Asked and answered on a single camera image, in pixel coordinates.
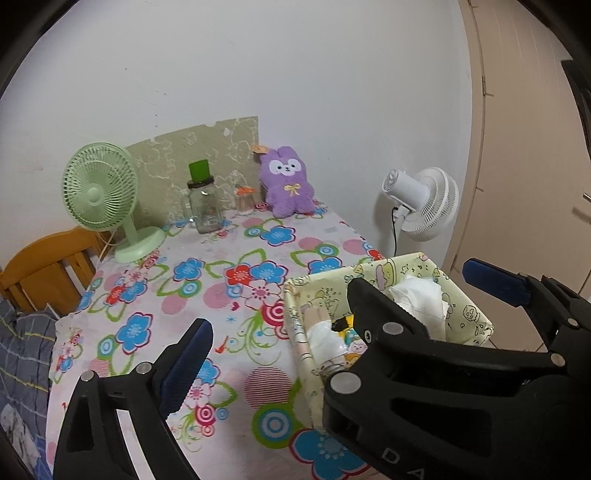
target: orange lid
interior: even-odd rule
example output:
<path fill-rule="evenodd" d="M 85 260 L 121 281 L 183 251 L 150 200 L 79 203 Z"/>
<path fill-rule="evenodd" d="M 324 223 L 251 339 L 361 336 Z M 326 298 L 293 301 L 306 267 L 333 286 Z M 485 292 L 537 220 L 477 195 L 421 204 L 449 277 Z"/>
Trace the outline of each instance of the orange lid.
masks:
<path fill-rule="evenodd" d="M 240 187 L 236 190 L 236 195 L 246 195 L 247 193 L 255 193 L 255 189 L 252 187 Z"/>

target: table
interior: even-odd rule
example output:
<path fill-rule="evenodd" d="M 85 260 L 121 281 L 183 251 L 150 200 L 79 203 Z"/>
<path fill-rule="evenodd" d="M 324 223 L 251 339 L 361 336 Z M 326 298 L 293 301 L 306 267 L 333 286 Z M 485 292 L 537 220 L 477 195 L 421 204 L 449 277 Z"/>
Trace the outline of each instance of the table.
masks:
<path fill-rule="evenodd" d="M 64 412 L 80 374 L 129 372 L 154 361 L 197 317 L 214 344 L 181 410 L 167 423 L 197 474 L 229 478 L 344 480 L 368 465 L 311 428 L 283 326 L 286 279 L 381 259 L 326 205 L 276 219 L 264 204 L 249 216 L 227 212 L 223 229 L 199 235 L 165 227 L 145 258 L 102 263 L 78 311 L 57 324 L 47 419 L 51 467 Z M 129 416 L 122 430 L 139 477 L 153 478 Z"/>

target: beige wallpaper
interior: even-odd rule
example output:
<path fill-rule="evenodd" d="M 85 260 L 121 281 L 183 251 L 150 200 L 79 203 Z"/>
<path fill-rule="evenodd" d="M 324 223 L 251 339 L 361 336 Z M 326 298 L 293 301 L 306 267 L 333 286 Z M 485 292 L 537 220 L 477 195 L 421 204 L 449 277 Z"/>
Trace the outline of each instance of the beige wallpaper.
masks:
<path fill-rule="evenodd" d="M 258 143 L 258 117 L 235 118 L 197 125 L 127 147 L 139 171 L 138 228 L 162 226 L 183 217 L 181 195 L 190 180 L 188 165 L 206 158 L 223 208 L 234 207 L 235 184 L 256 188 L 260 198 L 259 165 L 251 146 Z"/>

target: white cloth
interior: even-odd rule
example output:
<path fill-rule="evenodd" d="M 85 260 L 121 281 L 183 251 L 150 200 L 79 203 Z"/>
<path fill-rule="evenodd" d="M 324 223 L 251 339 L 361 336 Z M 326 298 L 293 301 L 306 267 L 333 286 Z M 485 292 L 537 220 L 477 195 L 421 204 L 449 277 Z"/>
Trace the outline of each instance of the white cloth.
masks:
<path fill-rule="evenodd" d="M 405 275 L 389 288 L 390 298 L 426 328 L 431 340 L 445 342 L 445 318 L 449 304 L 441 299 L 441 286 L 432 278 Z"/>

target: plush bunny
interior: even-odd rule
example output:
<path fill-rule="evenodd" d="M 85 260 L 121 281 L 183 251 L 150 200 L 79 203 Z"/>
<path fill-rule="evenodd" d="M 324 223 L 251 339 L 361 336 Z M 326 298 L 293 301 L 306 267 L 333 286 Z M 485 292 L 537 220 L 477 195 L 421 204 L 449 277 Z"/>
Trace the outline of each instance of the plush bunny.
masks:
<path fill-rule="evenodd" d="M 261 155 L 259 178 L 276 218 L 314 211 L 314 189 L 306 180 L 304 162 L 293 148 L 281 147 Z"/>

